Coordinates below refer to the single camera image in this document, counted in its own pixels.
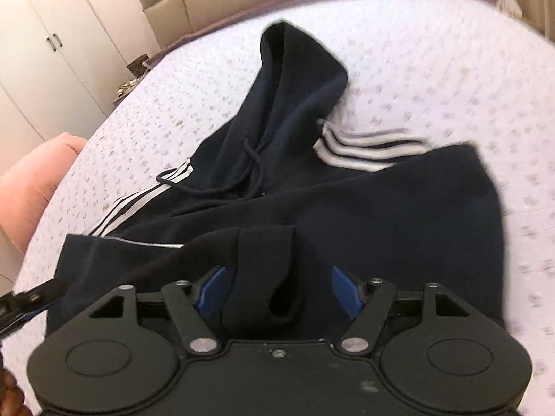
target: drawstring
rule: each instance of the drawstring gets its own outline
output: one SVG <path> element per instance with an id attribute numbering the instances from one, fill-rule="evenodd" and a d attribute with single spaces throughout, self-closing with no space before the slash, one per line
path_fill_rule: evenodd
<path id="1" fill-rule="evenodd" d="M 215 196 L 218 194 L 222 194 L 225 192 L 231 192 L 232 190 L 234 190 L 235 188 L 237 188 L 240 184 L 242 184 L 248 177 L 250 177 L 250 175 L 252 174 L 254 165 L 256 164 L 258 166 L 258 180 L 256 181 L 255 186 L 243 197 L 236 199 L 236 200 L 224 200 L 224 199 L 214 199 L 214 200 L 210 200 L 209 202 L 204 202 L 201 203 L 201 206 L 221 206 L 221 205 L 225 205 L 227 203 L 231 203 L 232 201 L 234 202 L 240 202 L 243 200 L 250 200 L 253 197 L 256 197 L 258 194 L 260 194 L 260 191 L 262 190 L 263 184 L 264 184 L 264 161 L 263 159 L 260 157 L 260 151 L 265 147 L 264 144 L 261 144 L 257 147 L 256 151 L 253 150 L 253 148 L 250 146 L 249 141 L 247 139 L 245 139 L 243 141 L 243 148 L 244 150 L 247 152 L 247 154 L 250 156 L 249 159 L 249 163 L 247 164 L 247 167 L 245 169 L 245 171 L 239 176 L 238 179 L 236 179 L 233 183 L 228 184 L 226 186 L 223 187 L 218 187 L 218 188 L 214 188 L 214 189 L 206 189 L 206 190 L 200 190 L 200 189 L 192 189 L 188 186 L 185 186 L 184 183 L 181 182 L 174 182 L 172 180 L 168 180 L 164 178 L 164 175 L 166 172 L 162 172 L 161 174 L 159 174 L 156 177 L 156 181 L 158 181 L 161 184 L 167 184 L 168 186 L 174 187 L 176 189 L 179 189 L 180 191 L 189 194 L 189 195 L 193 195 L 195 197 L 209 197 L 209 196 Z"/>

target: finger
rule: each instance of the finger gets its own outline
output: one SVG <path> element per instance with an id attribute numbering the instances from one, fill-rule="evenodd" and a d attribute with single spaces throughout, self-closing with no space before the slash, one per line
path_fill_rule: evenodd
<path id="1" fill-rule="evenodd" d="M 24 401 L 25 396 L 20 388 L 9 389 L 0 404 L 0 414 L 2 416 L 18 416 Z"/>
<path id="2" fill-rule="evenodd" d="M 23 407 L 17 416 L 33 416 L 33 413 L 27 407 Z"/>
<path id="3" fill-rule="evenodd" d="M 4 385 L 5 387 L 7 387 L 8 389 L 13 389 L 17 386 L 17 380 L 16 378 L 13 376 L 13 374 L 8 371 L 8 370 L 4 370 Z"/>

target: cabinet handle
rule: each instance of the cabinet handle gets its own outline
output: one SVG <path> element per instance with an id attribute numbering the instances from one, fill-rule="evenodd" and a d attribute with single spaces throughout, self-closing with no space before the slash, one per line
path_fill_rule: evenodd
<path id="1" fill-rule="evenodd" d="M 54 38 L 60 44 L 60 48 L 62 48 L 64 46 L 64 44 L 62 44 L 62 40 L 60 40 L 60 36 L 58 36 L 56 33 L 54 33 Z"/>
<path id="2" fill-rule="evenodd" d="M 46 40 L 48 41 L 48 43 L 50 44 L 50 46 L 52 47 L 52 50 L 56 51 L 57 48 L 54 45 L 54 42 L 52 41 L 52 39 L 50 37 L 47 37 Z"/>

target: bed sheet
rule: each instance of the bed sheet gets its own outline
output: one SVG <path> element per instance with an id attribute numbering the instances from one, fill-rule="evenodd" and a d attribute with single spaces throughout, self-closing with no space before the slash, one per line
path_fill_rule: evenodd
<path id="1" fill-rule="evenodd" d="M 67 233 L 153 183 L 234 116 L 260 66 L 259 39 L 286 19 L 349 72 L 331 119 L 343 130 L 404 127 L 436 145 L 472 141 L 502 199 L 505 312 L 534 376 L 524 415 L 555 408 L 555 49 L 480 0 L 333 0 L 228 27 L 169 54 L 95 133 L 31 241 L 16 290 L 52 277 Z M 26 361 L 45 316 L 5 341 L 8 368 L 37 403 Z"/>

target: white wardrobe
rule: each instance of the white wardrobe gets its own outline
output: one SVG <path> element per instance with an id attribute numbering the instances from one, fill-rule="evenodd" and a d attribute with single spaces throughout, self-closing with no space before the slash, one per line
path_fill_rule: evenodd
<path id="1" fill-rule="evenodd" d="M 88 0 L 0 0 L 0 130 L 27 125 L 29 138 L 13 150 L 0 133 L 0 164 L 37 137 L 89 138 L 132 78 Z"/>

